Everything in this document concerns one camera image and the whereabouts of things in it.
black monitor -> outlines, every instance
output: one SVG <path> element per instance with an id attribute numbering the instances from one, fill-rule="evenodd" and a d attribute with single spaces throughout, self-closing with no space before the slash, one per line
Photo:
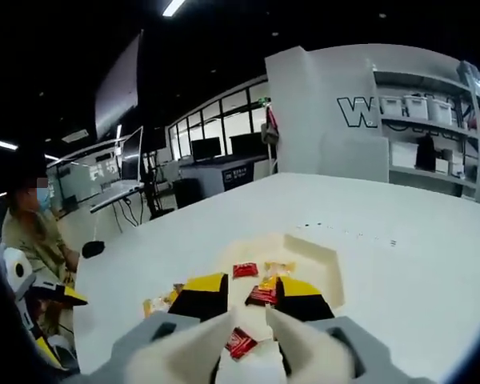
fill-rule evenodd
<path id="1" fill-rule="evenodd" d="M 268 154 L 266 144 L 262 142 L 262 134 L 240 134 L 231 138 L 231 149 L 237 156 L 259 156 Z"/>
<path id="2" fill-rule="evenodd" d="M 203 140 L 194 140 L 192 142 L 192 155 L 194 156 L 195 162 L 205 158 L 220 156 L 221 154 L 220 138 L 205 138 Z"/>
<path id="3" fill-rule="evenodd" d="M 122 180 L 140 180 L 142 127 L 132 133 L 122 146 Z"/>

khaki shirt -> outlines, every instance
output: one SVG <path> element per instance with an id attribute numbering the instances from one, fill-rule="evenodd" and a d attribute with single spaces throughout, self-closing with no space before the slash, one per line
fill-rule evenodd
<path id="1" fill-rule="evenodd" d="M 54 216 L 49 212 L 37 213 L 46 231 L 44 240 L 34 239 L 7 210 L 2 224 L 2 242 L 6 246 L 23 251 L 36 274 L 55 282 L 64 282 L 66 260 L 62 248 L 66 246 L 57 228 Z"/>

candy wrapper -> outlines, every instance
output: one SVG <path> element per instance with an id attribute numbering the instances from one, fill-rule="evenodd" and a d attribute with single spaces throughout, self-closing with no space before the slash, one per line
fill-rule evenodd
<path id="1" fill-rule="evenodd" d="M 258 266 L 255 262 L 233 266 L 233 278 L 244 278 L 247 276 L 258 276 Z"/>
<path id="2" fill-rule="evenodd" d="M 278 277 L 290 276 L 294 271 L 294 262 L 265 262 L 265 277 L 258 287 L 260 290 L 275 290 Z"/>
<path id="3" fill-rule="evenodd" d="M 233 360 L 239 360 L 252 350 L 258 342 L 246 334 L 242 328 L 235 328 L 231 334 L 230 340 L 226 344 L 226 349 L 230 352 Z"/>
<path id="4" fill-rule="evenodd" d="M 253 306 L 265 306 L 265 304 L 274 306 L 277 302 L 275 287 L 272 290 L 260 290 L 258 286 L 255 286 L 246 299 L 246 306 L 249 304 Z"/>
<path id="5" fill-rule="evenodd" d="M 144 309 L 144 318 L 150 316 L 156 310 L 167 312 L 173 302 L 176 300 L 180 292 L 183 290 L 184 284 L 173 284 L 173 290 L 166 296 L 159 298 L 148 298 L 144 300 L 142 307 Z"/>

white tabletop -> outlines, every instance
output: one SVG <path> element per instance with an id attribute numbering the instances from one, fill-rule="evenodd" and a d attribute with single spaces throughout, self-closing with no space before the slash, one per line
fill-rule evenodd
<path id="1" fill-rule="evenodd" d="M 426 190 L 277 174 L 177 210 L 81 260 L 74 310 L 90 373 L 143 319 L 142 302 L 210 273 L 232 241 L 286 232 L 338 252 L 347 315 L 411 376 L 444 382 L 480 338 L 480 205 Z"/>

person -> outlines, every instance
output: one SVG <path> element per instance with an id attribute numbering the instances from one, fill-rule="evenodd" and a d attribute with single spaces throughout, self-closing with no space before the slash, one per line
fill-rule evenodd
<path id="1" fill-rule="evenodd" d="M 79 254 L 64 242 L 46 206 L 49 200 L 46 166 L 32 161 L 19 148 L 17 152 L 7 188 L 8 210 L 2 224 L 2 242 L 23 251 L 36 274 L 74 288 Z M 74 345 L 71 308 L 44 301 L 36 303 L 35 311 L 46 336 L 60 334 Z"/>

